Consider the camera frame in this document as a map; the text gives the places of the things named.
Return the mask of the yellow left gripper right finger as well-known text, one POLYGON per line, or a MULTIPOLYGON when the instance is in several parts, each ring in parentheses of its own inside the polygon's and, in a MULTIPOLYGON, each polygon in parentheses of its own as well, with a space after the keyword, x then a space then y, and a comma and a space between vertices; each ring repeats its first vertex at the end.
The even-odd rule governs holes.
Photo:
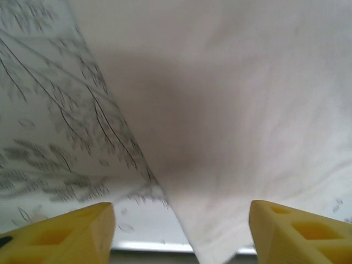
POLYGON ((260 264, 350 264, 351 224, 263 200, 249 226, 260 264))

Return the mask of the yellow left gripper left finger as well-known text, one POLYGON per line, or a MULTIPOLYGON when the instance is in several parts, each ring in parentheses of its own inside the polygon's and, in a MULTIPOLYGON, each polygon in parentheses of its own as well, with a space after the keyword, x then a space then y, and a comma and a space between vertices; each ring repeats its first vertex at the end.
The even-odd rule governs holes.
POLYGON ((1 263, 109 263, 116 221, 101 202, 1 234, 1 263))

